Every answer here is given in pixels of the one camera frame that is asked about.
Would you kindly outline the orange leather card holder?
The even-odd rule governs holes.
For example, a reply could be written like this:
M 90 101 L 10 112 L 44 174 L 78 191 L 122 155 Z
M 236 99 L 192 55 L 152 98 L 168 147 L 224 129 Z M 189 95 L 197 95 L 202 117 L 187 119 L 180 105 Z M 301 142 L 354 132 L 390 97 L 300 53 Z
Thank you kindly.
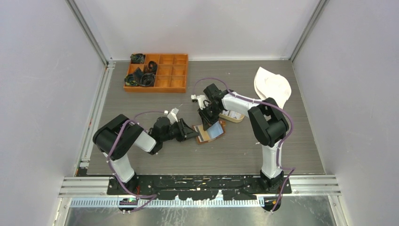
M 198 126 L 203 127 L 203 125 L 201 124 L 201 125 L 194 125 L 194 126 L 192 126 L 192 128 L 196 131 L 196 127 L 198 127 Z M 206 141 L 206 142 L 199 142 L 198 137 L 196 137 L 197 143 L 199 145 L 206 144 L 206 143 L 212 142 L 212 141 L 222 137 L 226 133 L 225 126 L 226 126 L 226 122 L 223 120 L 219 120 L 219 122 L 215 123 L 214 125 L 212 125 L 210 128 L 208 128 L 206 130 L 209 134 L 210 140 Z

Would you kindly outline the gold card black stripe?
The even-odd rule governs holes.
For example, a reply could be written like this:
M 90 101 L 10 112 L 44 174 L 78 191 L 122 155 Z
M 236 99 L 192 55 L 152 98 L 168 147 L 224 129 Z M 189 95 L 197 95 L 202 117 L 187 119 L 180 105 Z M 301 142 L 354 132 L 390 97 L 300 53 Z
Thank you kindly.
M 198 141 L 199 142 L 206 142 L 210 140 L 209 134 L 207 131 L 203 129 L 202 126 L 196 127 L 196 131 L 198 132 Z

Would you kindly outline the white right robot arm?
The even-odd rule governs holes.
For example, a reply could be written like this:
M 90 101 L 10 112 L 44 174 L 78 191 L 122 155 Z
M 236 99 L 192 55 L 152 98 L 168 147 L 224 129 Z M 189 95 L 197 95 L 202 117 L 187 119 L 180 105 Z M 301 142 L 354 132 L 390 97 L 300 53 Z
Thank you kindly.
M 289 130 L 289 123 L 277 102 L 271 97 L 250 99 L 231 89 L 222 91 L 213 83 L 204 89 L 202 95 L 192 95 L 191 99 L 199 105 L 198 113 L 204 130 L 217 123 L 223 111 L 233 111 L 249 118 L 254 136 L 262 146 L 261 187 L 266 193 L 275 192 L 284 177 L 279 149 Z

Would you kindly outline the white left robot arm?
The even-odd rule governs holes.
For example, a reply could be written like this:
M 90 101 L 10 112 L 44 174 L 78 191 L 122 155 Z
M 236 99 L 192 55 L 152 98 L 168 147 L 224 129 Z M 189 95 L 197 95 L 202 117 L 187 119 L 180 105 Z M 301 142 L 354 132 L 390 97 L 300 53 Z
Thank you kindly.
M 132 194 L 138 184 L 137 173 L 128 158 L 128 151 L 132 146 L 154 155 L 166 141 L 183 142 L 198 135 L 182 118 L 171 120 L 167 116 L 161 116 L 146 131 L 138 123 L 120 114 L 98 129 L 92 141 L 106 157 L 116 179 L 120 180 L 119 189 L 125 194 Z

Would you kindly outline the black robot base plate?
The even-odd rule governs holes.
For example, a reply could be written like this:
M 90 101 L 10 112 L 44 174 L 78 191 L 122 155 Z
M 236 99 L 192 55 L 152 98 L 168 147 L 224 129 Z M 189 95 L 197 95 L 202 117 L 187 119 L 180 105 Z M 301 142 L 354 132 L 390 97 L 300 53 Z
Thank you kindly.
M 224 201 L 254 200 L 257 195 L 292 192 L 289 183 L 267 188 L 259 175 L 139 175 L 125 185 L 138 195 L 155 194 L 159 200 L 214 200 L 218 193 Z

